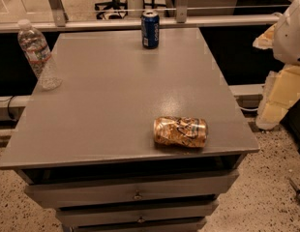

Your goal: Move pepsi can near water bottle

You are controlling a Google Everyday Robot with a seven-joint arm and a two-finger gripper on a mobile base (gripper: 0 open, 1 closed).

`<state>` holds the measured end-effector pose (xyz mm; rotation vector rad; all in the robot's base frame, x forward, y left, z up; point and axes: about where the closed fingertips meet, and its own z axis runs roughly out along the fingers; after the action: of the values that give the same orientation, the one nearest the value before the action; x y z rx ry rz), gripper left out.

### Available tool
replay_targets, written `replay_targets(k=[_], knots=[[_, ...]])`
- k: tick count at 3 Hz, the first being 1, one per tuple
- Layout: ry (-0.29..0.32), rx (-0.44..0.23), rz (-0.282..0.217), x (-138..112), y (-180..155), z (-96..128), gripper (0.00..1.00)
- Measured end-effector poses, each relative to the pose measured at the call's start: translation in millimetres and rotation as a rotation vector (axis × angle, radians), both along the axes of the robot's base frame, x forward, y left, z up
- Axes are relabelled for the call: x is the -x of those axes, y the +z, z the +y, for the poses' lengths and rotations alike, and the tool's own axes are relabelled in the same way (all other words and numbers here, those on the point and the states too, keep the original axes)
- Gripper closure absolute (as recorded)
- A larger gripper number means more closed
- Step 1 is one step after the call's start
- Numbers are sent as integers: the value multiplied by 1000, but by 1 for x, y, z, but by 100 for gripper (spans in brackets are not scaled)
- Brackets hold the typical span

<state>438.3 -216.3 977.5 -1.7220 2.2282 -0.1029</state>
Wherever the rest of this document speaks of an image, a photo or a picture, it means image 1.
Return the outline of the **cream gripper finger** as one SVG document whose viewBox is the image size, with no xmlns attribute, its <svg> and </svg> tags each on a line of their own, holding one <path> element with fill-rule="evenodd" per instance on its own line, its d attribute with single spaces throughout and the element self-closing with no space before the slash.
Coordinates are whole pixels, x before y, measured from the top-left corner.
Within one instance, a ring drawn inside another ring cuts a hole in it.
<svg viewBox="0 0 300 232">
<path fill-rule="evenodd" d="M 263 50 L 272 49 L 274 30 L 275 30 L 275 24 L 270 26 L 264 33 L 262 33 L 254 40 L 253 47 L 258 49 L 263 49 Z"/>
<path fill-rule="evenodd" d="M 300 66 L 285 65 L 270 72 L 263 87 L 255 124 L 262 130 L 275 128 L 300 100 Z"/>
</svg>

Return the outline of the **black wheeled robot base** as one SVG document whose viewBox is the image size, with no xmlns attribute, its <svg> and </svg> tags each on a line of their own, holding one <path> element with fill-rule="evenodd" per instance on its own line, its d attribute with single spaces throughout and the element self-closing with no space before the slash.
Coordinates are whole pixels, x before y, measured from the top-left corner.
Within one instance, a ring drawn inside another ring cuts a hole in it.
<svg viewBox="0 0 300 232">
<path fill-rule="evenodd" d="M 289 182 L 296 192 L 296 200 L 300 203 L 300 188 L 294 183 L 291 178 L 289 178 Z"/>
</svg>

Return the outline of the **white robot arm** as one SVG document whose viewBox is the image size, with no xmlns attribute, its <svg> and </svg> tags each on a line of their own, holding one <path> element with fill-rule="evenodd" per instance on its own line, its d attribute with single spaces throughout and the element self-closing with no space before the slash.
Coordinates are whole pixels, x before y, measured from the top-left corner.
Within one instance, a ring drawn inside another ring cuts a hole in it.
<svg viewBox="0 0 300 232">
<path fill-rule="evenodd" d="M 294 0 L 278 21 L 253 42 L 253 47 L 272 49 L 284 67 L 271 71 L 265 80 L 255 124 L 262 130 L 275 128 L 300 100 L 300 0 Z"/>
</svg>

